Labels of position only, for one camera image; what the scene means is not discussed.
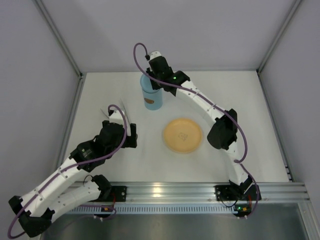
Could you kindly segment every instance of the white table surface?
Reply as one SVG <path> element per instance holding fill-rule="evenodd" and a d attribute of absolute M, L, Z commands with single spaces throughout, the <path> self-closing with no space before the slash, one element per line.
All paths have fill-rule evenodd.
<path fill-rule="evenodd" d="M 219 106 L 235 109 L 238 123 L 246 134 L 248 155 L 244 165 L 257 182 L 288 182 L 267 105 L 255 71 L 185 72 L 206 96 Z M 67 155 L 79 143 L 99 134 L 110 104 L 124 102 L 132 123 L 137 125 L 137 148 L 117 152 L 91 172 L 103 174 L 111 182 L 227 182 L 226 156 L 207 142 L 209 126 L 180 99 L 163 92 L 163 106 L 145 108 L 139 72 L 88 73 L 79 101 Z M 162 133 L 176 118 L 190 118 L 202 128 L 200 147 L 188 154 L 169 150 Z M 237 133 L 240 152 L 244 145 Z"/>

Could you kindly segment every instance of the enclosure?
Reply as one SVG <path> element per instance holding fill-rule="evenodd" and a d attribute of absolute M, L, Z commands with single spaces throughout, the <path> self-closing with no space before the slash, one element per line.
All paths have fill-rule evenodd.
<path fill-rule="evenodd" d="M 38 239 L 320 239 L 319 1 L 5 0 L 1 13 L 3 236 L 14 218 L 8 200 L 96 136 L 115 104 L 137 126 L 137 148 L 90 174 L 125 187 L 117 217 L 100 222 L 89 216 L 101 208 L 77 207 Z M 206 120 L 165 91 L 160 109 L 145 107 L 133 56 L 139 42 L 215 104 L 236 110 L 248 145 L 243 164 L 261 192 L 248 220 L 217 200 L 215 186 L 229 175 L 226 156 L 207 141 Z M 136 56 L 146 69 L 141 46 Z M 200 126 L 197 150 L 166 146 L 163 130 L 176 118 Z M 239 132 L 237 143 L 243 155 Z"/>

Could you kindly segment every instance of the orange plate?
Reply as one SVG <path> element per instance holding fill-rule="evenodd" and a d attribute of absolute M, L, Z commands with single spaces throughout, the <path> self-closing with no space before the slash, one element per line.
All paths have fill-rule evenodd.
<path fill-rule="evenodd" d="M 199 147 L 202 141 L 202 130 L 191 119 L 177 118 L 165 127 L 163 138 L 172 151 L 187 154 Z"/>

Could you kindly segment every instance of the white wall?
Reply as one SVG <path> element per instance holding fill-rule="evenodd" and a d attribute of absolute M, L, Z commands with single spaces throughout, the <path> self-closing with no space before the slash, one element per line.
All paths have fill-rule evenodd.
<path fill-rule="evenodd" d="M 262 73 L 288 158 L 320 220 L 320 1 L 306 0 Z"/>
<path fill-rule="evenodd" d="M 43 0 L 84 72 L 136 71 L 137 42 L 175 69 L 255 70 L 293 1 Z"/>
<path fill-rule="evenodd" d="M 57 160 L 77 82 L 33 2 L 2 0 L 0 239 L 14 217 L 8 200 L 41 183 Z"/>

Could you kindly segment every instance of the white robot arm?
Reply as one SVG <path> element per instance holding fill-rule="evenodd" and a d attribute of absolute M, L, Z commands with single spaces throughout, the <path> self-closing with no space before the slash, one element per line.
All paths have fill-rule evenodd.
<path fill-rule="evenodd" d="M 9 200 L 20 225 L 29 237 L 43 233 L 57 218 L 73 208 L 93 200 L 105 201 L 109 196 L 112 186 L 103 175 L 96 175 L 83 186 L 63 194 L 75 181 L 83 179 L 95 167 L 104 164 L 104 156 L 120 146 L 125 133 L 126 138 L 121 147 L 137 147 L 136 125 L 129 125 L 124 111 L 110 110 L 109 120 L 103 121 L 102 126 L 99 135 L 93 140 L 80 143 L 64 163 L 39 186 L 23 196 L 14 196 Z"/>
<path fill-rule="evenodd" d="M 217 200 L 228 201 L 230 195 L 233 195 L 235 200 L 244 200 L 248 194 L 254 198 L 257 191 L 252 184 L 253 180 L 242 165 L 238 164 L 241 156 L 237 143 L 237 112 L 233 109 L 225 110 L 211 102 L 184 72 L 173 72 L 159 51 L 153 51 L 145 58 L 150 67 L 143 71 L 134 55 L 138 68 L 150 78 L 152 88 L 154 90 L 163 88 L 164 91 L 170 92 L 189 104 L 211 127 L 207 135 L 208 142 L 214 148 L 221 149 L 227 154 L 228 159 L 225 161 L 225 165 L 230 185 L 226 185 L 223 191 L 217 191 L 221 192 Z"/>

